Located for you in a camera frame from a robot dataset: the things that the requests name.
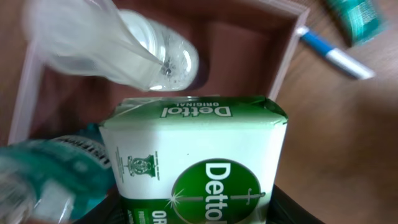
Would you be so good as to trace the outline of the white cardboard box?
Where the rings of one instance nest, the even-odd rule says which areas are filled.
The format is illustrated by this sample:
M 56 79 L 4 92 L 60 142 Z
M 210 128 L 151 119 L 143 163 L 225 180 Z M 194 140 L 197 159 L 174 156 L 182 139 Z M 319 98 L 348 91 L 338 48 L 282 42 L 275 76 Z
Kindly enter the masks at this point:
M 198 49 L 199 75 L 183 96 L 265 95 L 274 100 L 309 10 L 290 1 L 117 1 L 181 33 Z M 144 92 L 99 77 L 58 72 L 29 45 L 7 139 L 72 133 Z

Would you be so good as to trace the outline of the clear blue soap pump bottle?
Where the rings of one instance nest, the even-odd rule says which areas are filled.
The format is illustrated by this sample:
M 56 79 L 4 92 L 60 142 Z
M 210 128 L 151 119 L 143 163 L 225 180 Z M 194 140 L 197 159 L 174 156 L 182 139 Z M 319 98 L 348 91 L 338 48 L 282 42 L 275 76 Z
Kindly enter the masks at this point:
M 104 77 L 141 91 L 182 91 L 200 68 L 189 40 L 109 0 L 30 0 L 24 28 L 39 57 L 69 75 Z

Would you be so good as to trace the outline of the green soap bar box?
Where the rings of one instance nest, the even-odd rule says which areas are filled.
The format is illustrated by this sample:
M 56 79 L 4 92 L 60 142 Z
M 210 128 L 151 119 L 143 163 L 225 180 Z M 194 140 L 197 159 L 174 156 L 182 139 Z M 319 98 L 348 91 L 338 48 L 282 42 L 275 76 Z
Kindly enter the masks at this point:
M 128 223 L 265 223 L 288 117 L 263 96 L 130 98 L 100 124 Z

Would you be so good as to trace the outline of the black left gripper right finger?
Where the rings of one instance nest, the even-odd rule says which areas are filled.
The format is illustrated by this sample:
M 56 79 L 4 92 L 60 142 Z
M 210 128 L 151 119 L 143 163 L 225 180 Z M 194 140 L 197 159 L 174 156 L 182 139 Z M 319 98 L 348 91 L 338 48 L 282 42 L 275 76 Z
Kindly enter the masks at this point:
M 267 224 L 325 224 L 274 185 Z

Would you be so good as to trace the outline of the green Listerine mouthwash bottle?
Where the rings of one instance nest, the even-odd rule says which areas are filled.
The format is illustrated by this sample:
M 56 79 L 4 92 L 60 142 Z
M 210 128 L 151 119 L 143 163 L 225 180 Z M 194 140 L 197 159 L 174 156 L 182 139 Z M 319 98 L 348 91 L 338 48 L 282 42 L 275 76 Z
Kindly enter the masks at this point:
M 1 223 L 82 218 L 115 185 L 98 125 L 1 148 Z

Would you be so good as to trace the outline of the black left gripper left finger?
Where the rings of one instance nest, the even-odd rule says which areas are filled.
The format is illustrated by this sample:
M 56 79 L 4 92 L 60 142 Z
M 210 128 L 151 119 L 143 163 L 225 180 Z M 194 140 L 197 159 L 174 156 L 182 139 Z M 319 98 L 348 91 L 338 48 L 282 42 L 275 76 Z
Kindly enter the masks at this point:
M 124 224 L 121 196 L 116 186 L 94 209 L 73 224 Z

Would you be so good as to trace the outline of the blue white toothbrush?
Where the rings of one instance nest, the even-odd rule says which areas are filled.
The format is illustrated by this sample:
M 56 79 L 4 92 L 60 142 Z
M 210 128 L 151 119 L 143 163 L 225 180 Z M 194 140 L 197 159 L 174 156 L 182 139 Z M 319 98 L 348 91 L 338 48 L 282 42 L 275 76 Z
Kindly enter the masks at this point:
M 324 38 L 316 35 L 306 26 L 296 28 L 295 33 L 309 45 L 316 53 L 321 55 L 347 75 L 357 80 L 367 80 L 375 76 L 375 72 L 363 65 L 344 51 L 328 43 Z

